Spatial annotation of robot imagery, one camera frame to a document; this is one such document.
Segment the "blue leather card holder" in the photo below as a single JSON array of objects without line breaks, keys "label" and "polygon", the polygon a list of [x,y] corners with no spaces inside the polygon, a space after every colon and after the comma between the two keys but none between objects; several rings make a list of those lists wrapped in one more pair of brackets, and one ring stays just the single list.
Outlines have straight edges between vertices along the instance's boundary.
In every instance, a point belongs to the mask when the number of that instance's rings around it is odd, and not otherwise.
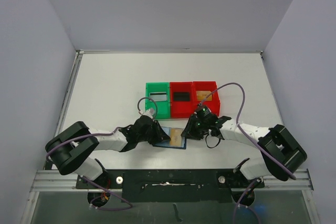
[{"label": "blue leather card holder", "polygon": [[181,128],[172,128],[172,127],[163,127],[163,131],[170,137],[168,140],[164,140],[161,143],[156,143],[154,147],[162,148],[174,148],[185,150],[187,141],[185,137],[182,137],[181,134],[183,129]]}]

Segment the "gold card sleeve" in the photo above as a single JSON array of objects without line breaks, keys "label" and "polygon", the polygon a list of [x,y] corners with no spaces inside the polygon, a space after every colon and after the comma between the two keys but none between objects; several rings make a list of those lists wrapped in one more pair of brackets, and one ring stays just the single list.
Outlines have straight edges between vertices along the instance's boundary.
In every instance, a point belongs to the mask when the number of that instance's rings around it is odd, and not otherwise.
[{"label": "gold card sleeve", "polygon": [[196,99],[197,101],[212,101],[212,92],[207,90],[197,90]]}]

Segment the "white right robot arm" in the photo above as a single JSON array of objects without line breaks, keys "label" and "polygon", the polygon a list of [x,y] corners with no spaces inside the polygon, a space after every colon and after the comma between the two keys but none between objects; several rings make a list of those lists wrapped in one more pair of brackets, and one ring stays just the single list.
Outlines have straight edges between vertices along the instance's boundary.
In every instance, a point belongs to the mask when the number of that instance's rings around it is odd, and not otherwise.
[{"label": "white right robot arm", "polygon": [[250,145],[261,152],[261,157],[245,158],[235,167],[234,182],[241,187],[247,186],[255,178],[270,175],[287,181],[293,178],[294,172],[308,158],[285,126],[277,124],[274,127],[260,127],[238,123],[228,116],[218,117],[202,105],[189,117],[181,137],[201,140],[209,135],[220,141]]}]

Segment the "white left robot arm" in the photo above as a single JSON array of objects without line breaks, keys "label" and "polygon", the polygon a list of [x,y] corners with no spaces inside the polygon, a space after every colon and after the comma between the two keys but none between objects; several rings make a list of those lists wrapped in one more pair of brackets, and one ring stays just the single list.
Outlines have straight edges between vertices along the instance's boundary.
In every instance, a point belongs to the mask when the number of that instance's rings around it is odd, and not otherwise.
[{"label": "white left robot arm", "polygon": [[61,175],[76,173],[100,188],[105,185],[107,175],[101,162],[90,157],[93,151],[124,153],[141,142],[155,145],[169,140],[170,136],[159,122],[148,114],[112,132],[94,131],[83,121],[78,121],[46,144],[46,159],[56,165]]}]

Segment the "gold VIP card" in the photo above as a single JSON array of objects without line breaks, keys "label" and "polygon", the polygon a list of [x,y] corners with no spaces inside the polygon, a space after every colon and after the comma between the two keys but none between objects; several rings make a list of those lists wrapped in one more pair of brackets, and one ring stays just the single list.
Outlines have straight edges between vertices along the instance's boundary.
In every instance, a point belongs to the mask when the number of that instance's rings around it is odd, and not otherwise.
[{"label": "gold VIP card", "polygon": [[181,129],[176,129],[176,128],[171,128],[170,131],[170,145],[174,147],[180,147],[182,145],[182,130]]}]

